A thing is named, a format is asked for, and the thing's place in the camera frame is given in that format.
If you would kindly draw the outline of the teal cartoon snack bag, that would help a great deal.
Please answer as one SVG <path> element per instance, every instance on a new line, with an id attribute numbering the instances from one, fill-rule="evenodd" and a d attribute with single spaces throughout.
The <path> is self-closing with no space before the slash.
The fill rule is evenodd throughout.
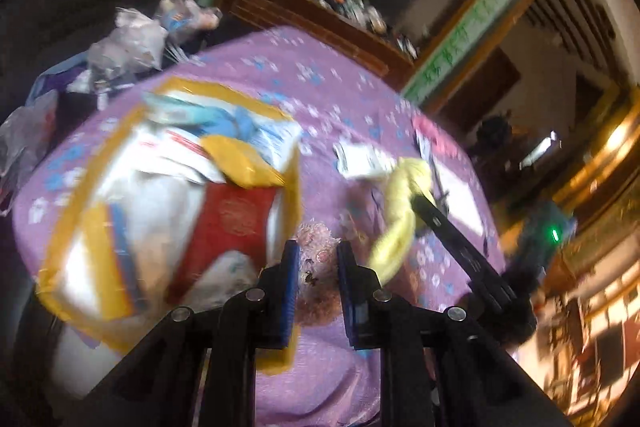
<path id="1" fill-rule="evenodd" d="M 222 135 L 248 141 L 257 126 L 250 112 L 242 106 L 223 108 L 179 100 L 168 95 L 142 95 L 146 118 L 161 126 L 186 129 L 196 136 Z"/>

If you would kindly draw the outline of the black leather sofa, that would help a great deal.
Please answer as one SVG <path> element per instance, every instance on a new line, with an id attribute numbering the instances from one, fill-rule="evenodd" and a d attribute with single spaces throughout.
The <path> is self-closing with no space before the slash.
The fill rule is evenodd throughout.
<path id="1" fill-rule="evenodd" d="M 151 15 L 160 0 L 1 0 L 1 116 L 25 104 L 37 77 L 115 27 L 118 8 Z"/>

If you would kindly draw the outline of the wooden cabinet counter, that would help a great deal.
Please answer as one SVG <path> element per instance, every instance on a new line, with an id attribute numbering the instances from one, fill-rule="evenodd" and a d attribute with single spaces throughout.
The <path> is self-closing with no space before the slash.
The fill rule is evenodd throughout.
<path id="1" fill-rule="evenodd" d="M 260 30 L 291 26 L 332 46 L 387 86 L 401 90 L 413 71 L 413 62 L 397 46 L 314 0 L 217 0 L 224 12 Z"/>

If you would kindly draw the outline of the yellow plush towel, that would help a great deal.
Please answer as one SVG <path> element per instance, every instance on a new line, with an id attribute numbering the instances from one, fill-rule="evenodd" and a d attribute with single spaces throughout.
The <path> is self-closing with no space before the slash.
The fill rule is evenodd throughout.
<path id="1" fill-rule="evenodd" d="M 419 158 L 401 157 L 388 176 L 384 190 L 384 231 L 375 239 L 368 267 L 376 273 L 381 285 L 399 271 L 410 251 L 420 218 L 412 209 L 414 196 L 425 196 L 435 202 L 432 169 Z"/>

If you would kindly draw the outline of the red packet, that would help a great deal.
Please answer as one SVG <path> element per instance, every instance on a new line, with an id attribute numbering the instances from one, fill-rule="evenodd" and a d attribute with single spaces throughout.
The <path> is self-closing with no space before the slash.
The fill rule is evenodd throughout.
<path id="1" fill-rule="evenodd" d="M 250 258 L 255 269 L 267 264 L 267 225 L 276 186 L 243 188 L 209 183 L 193 233 L 166 293 L 178 305 L 205 271 L 228 251 Z"/>

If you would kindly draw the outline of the white paper stack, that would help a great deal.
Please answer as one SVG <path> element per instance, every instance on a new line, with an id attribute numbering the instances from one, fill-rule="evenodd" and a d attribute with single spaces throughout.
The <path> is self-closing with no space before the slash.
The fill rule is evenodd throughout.
<path id="1" fill-rule="evenodd" d="M 471 187 L 462 181 L 452 170 L 442 162 L 433 159 L 435 172 L 437 173 L 442 191 L 446 196 L 446 204 L 449 214 L 454 219 L 465 225 L 478 236 L 484 235 L 484 223 L 480 217 Z"/>

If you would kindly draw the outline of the white shipping pouch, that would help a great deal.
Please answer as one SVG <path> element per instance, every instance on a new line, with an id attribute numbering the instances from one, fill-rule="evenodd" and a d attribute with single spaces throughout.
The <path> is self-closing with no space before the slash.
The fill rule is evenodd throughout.
<path id="1" fill-rule="evenodd" d="M 188 246 L 206 185 L 224 175 L 198 137 L 176 127 L 140 126 L 116 154 L 99 194 L 125 217 L 146 295 L 163 295 Z"/>

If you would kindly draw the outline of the yellow snack bag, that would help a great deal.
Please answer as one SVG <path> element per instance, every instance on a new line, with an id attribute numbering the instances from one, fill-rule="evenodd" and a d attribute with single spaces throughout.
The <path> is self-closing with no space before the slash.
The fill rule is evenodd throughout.
<path id="1" fill-rule="evenodd" d="M 201 147 L 216 167 L 237 186 L 243 188 L 281 187 L 282 174 L 262 159 L 250 144 L 228 136 L 202 136 Z"/>

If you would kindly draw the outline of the white plastic bag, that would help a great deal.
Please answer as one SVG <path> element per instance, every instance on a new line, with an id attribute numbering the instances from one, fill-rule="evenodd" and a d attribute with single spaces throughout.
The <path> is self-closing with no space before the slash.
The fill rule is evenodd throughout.
<path id="1" fill-rule="evenodd" d="M 115 28 L 90 46 L 85 69 L 66 91 L 98 94 L 130 87 L 138 74 L 160 70 L 167 35 L 157 20 L 135 9 L 118 8 Z"/>

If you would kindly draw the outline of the purple floral tablecloth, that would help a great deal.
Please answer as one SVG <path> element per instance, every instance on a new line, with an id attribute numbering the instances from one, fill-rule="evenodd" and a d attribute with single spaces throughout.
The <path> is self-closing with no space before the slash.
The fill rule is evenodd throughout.
<path id="1" fill-rule="evenodd" d="M 303 127 L 300 181 L 306 219 L 323 223 L 365 253 L 378 234 L 378 195 L 337 171 L 336 143 L 371 143 L 396 157 L 416 156 L 416 108 L 375 75 L 292 27 L 254 32 L 204 53 L 198 66 L 172 75 L 209 81 L 277 106 Z M 17 197 L 12 220 L 17 251 L 37 273 L 58 216 L 88 160 L 165 75 L 141 81 L 89 117 L 36 170 Z M 256 421 L 261 426 L 351 426 L 378 411 L 380 358 L 349 347 L 344 324 L 302 330 L 289 371 L 259 376 Z"/>

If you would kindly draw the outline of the white foam tray yellow tape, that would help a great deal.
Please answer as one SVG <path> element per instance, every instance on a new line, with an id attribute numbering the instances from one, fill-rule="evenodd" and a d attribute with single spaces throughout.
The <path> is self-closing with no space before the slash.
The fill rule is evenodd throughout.
<path id="1" fill-rule="evenodd" d="M 302 214 L 291 116 L 171 77 L 93 127 L 38 271 L 59 319 L 127 352 L 170 309 L 221 307 L 281 260 Z"/>

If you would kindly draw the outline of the pink fuzzy scrunchie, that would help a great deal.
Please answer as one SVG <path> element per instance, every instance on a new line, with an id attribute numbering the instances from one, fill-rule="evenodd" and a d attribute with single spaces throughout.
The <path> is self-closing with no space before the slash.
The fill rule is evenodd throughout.
<path id="1" fill-rule="evenodd" d="M 294 239 L 300 254 L 296 321 L 304 327 L 328 325 L 342 313 L 336 257 L 340 240 L 316 220 L 299 225 Z"/>

